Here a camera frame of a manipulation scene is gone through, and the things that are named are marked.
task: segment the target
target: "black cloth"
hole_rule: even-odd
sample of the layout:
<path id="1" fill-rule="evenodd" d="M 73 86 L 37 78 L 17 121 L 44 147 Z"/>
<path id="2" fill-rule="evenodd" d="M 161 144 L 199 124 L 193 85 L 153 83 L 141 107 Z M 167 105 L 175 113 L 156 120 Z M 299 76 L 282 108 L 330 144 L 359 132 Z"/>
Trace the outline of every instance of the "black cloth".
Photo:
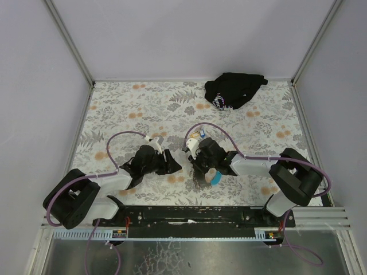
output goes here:
<path id="1" fill-rule="evenodd" d="M 205 98 L 218 109 L 238 109 L 253 98 L 261 85 L 267 84 L 258 74 L 224 73 L 205 83 Z"/>

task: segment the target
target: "metal frame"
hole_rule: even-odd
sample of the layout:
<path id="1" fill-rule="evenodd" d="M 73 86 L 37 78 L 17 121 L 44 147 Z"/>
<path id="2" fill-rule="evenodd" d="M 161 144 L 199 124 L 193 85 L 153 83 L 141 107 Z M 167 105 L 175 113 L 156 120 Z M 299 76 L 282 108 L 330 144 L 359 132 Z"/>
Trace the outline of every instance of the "metal frame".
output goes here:
<path id="1" fill-rule="evenodd" d="M 290 82 L 290 78 L 266 78 L 268 81 L 286 81 Z M 213 80 L 211 78 L 173 78 L 173 79 L 133 79 L 133 80 L 121 80 L 119 78 L 107 78 L 107 79 L 97 79 L 96 83 L 100 82 L 207 82 Z"/>
<path id="2" fill-rule="evenodd" d="M 40 247 L 41 244 L 41 240 L 42 240 L 42 234 L 43 234 L 43 229 L 39 230 L 36 236 L 36 239 L 34 240 L 34 244 L 33 247 L 30 251 L 29 254 L 29 258 L 28 258 L 28 262 L 26 264 L 26 269 L 24 272 L 24 275 L 29 275 L 32 271 L 32 268 L 34 266 L 34 263 L 36 261 L 36 258 L 38 256 L 38 248 Z"/>
<path id="3" fill-rule="evenodd" d="M 53 239 L 68 239 L 68 240 L 88 240 L 92 233 L 91 228 L 89 229 L 55 229 Z M 116 228 L 115 230 L 126 230 L 123 228 Z M 176 241 L 176 242 L 197 242 L 197 241 L 213 241 L 213 242 L 255 242 L 255 241 L 276 241 L 275 239 L 267 239 L 265 230 L 254 229 L 254 237 L 232 237 L 232 238 L 122 238 L 113 237 L 113 229 L 97 229 L 93 234 L 92 241 Z"/>
<path id="4" fill-rule="evenodd" d="M 351 230 L 350 222 L 344 207 L 307 206 L 293 208 L 296 227 L 288 227 L 287 230 Z M 43 229 L 52 229 L 46 218 L 42 221 Z M 75 229 L 91 229 L 90 223 L 78 225 Z M 117 227 L 103 227 L 104 229 L 115 229 Z M 277 227 L 258 227 L 258 230 L 278 230 Z"/>
<path id="5" fill-rule="evenodd" d="M 41 275 L 46 263 L 48 250 L 50 249 L 53 237 L 53 229 L 41 229 L 39 235 L 41 238 L 37 245 L 34 260 L 32 261 L 33 265 L 26 270 L 26 275 Z"/>
<path id="6" fill-rule="evenodd" d="M 349 273 L 353 275 L 367 274 L 352 231 L 338 231 L 337 236 Z"/>
<path id="7" fill-rule="evenodd" d="M 309 63 L 310 58 L 313 55 L 315 49 L 317 48 L 321 38 L 324 36 L 327 28 L 330 25 L 330 22 L 335 17 L 336 13 L 340 9 L 343 2 L 344 2 L 344 0 L 334 0 L 334 3 L 332 4 L 329 12 L 327 13 L 327 15 L 326 15 L 325 19 L 323 20 L 319 30 L 317 31 L 317 34 L 316 34 L 315 38 L 313 39 L 309 49 L 307 50 L 306 55 L 304 56 L 302 62 L 300 63 L 300 66 L 298 67 L 297 71 L 295 72 L 295 74 L 292 78 L 293 83 L 298 82 L 303 70 L 305 69 L 305 67 Z"/>
<path id="8" fill-rule="evenodd" d="M 71 151 L 70 151 L 70 154 L 69 154 L 69 158 L 68 158 L 67 166 L 65 168 L 64 175 L 66 175 L 71 170 L 71 166 L 72 166 L 72 163 L 73 163 L 73 160 L 74 160 L 74 157 L 75 157 L 75 153 L 76 153 L 76 147 L 78 146 L 79 137 L 80 137 L 81 131 L 83 130 L 83 127 L 84 127 L 85 117 L 87 116 L 89 105 L 90 105 L 91 100 L 92 100 L 93 89 L 94 89 L 94 86 L 91 85 L 90 88 L 89 88 L 89 91 L 88 91 L 87 100 L 85 101 L 84 106 L 83 106 L 83 111 L 82 111 L 81 116 L 80 116 L 80 120 L 79 120 L 79 123 L 78 123 L 78 128 L 77 128 L 76 133 L 75 133 L 74 141 L 73 141 L 73 144 L 72 144 L 72 147 L 71 147 Z"/>
<path id="9" fill-rule="evenodd" d="M 52 19 L 54 20 L 56 27 L 60 31 L 60 34 L 64 39 L 66 46 L 69 48 L 71 52 L 71 55 L 74 57 L 76 63 L 78 64 L 78 67 L 80 68 L 85 80 L 88 82 L 90 86 L 93 86 L 94 79 L 91 73 L 89 72 L 89 69 L 87 68 L 86 64 L 84 63 L 77 47 L 75 46 L 74 41 L 71 38 L 64 21 L 61 19 L 60 14 L 58 13 L 53 1 L 52 0 L 42 0 L 42 1 L 45 4 Z"/>
<path id="10" fill-rule="evenodd" d="M 299 119 L 299 124 L 302 130 L 302 133 L 306 137 L 305 139 L 306 139 L 306 144 L 307 144 L 307 150 L 309 152 L 310 158 L 316 166 L 324 170 L 317 147 L 315 146 L 315 139 L 310 131 L 309 122 L 304 112 L 304 108 L 300 100 L 298 90 L 294 87 L 293 83 L 290 81 L 288 82 L 288 86 L 289 86 L 289 89 L 291 90 L 294 107 L 296 109 L 296 113 Z M 324 186 L 323 190 L 325 190 L 327 186 L 327 182 L 325 181 L 325 179 L 323 180 L 323 186 Z M 327 196 L 331 202 L 331 206 L 333 206 L 334 205 L 333 196 L 331 195 L 330 192 L 327 194 Z"/>

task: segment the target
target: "glass surface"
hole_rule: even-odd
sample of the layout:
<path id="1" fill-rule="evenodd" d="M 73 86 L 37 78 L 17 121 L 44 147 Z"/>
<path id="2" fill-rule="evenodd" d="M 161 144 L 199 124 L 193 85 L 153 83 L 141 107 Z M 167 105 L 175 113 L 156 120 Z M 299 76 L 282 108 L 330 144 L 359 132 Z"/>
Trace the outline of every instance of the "glass surface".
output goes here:
<path id="1" fill-rule="evenodd" d="M 332 231 L 289 231 L 291 243 L 319 254 L 325 265 L 313 267 L 287 247 L 268 248 L 262 242 L 157 242 L 126 241 L 118 246 L 122 259 L 119 274 L 349 274 L 338 238 Z M 53 240 L 44 275 L 85 274 L 86 241 Z M 301 252 L 307 259 L 314 256 Z M 88 251 L 90 275 L 115 274 L 118 259 L 101 241 L 92 241 Z"/>

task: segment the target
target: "blue object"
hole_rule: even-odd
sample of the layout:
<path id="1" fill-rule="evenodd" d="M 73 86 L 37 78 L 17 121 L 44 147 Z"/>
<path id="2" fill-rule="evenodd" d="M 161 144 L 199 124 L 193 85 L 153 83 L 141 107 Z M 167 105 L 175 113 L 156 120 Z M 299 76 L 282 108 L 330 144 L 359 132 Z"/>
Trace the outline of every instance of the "blue object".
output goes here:
<path id="1" fill-rule="evenodd" d="M 220 180 L 222 179 L 222 173 L 217 171 L 214 178 L 210 181 L 211 185 L 217 185 L 220 183 Z"/>

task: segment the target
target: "floral patterned surface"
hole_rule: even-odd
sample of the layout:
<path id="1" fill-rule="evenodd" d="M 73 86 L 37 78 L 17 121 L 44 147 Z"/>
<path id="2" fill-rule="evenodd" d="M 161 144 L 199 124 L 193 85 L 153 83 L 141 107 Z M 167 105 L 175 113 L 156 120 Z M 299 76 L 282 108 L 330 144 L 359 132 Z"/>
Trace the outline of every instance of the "floral patterned surface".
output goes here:
<path id="1" fill-rule="evenodd" d="M 134 130 L 150 137 L 163 136 L 182 170 L 173 175 L 146 175 L 131 190 L 112 193 L 125 204 L 135 205 L 243 205 L 261 206 L 278 191 L 272 179 L 259 176 L 223 176 L 210 188 L 195 188 L 192 166 L 181 151 L 186 131 L 207 121 L 225 129 L 239 149 L 248 154 L 276 154 L 292 147 L 308 158 L 306 142 L 287 82 L 269 82 L 243 107 L 219 111 L 204 99 L 204 82 L 98 82 L 79 139 L 74 168 L 95 174 L 114 169 L 106 154 L 113 134 Z M 205 132 L 226 151 L 230 141 L 217 129 Z M 119 165 L 146 144 L 138 135 L 116 137 L 110 151 Z M 319 198 L 310 205 L 322 205 Z"/>

